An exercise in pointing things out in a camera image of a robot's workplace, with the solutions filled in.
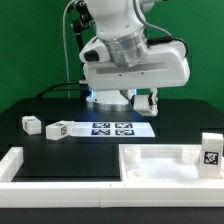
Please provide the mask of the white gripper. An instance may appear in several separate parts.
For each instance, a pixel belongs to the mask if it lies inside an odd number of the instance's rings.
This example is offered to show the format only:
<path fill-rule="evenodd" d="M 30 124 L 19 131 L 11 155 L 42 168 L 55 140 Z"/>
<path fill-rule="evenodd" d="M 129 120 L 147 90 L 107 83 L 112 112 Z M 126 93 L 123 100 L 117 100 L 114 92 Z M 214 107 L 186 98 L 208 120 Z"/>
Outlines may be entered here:
<path fill-rule="evenodd" d="M 157 105 L 156 88 L 183 86 L 189 79 L 190 69 L 183 42 L 174 40 L 152 45 L 138 65 L 119 67 L 109 57 L 105 45 L 92 38 L 79 57 L 84 63 L 84 75 L 95 91 L 120 90 L 120 94 L 134 106 L 135 96 L 127 89 L 150 89 L 149 105 Z"/>

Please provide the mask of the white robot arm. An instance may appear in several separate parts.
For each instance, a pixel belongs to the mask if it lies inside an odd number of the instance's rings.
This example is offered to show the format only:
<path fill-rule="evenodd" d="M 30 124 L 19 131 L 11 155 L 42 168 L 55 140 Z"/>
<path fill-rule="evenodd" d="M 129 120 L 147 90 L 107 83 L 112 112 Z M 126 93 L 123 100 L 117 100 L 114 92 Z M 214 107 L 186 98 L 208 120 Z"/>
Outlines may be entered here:
<path fill-rule="evenodd" d="M 96 36 L 80 53 L 90 88 L 87 105 L 101 110 L 132 108 L 157 114 L 157 91 L 183 86 L 190 70 L 183 40 L 166 33 L 151 39 L 144 14 L 159 0 L 84 0 Z"/>

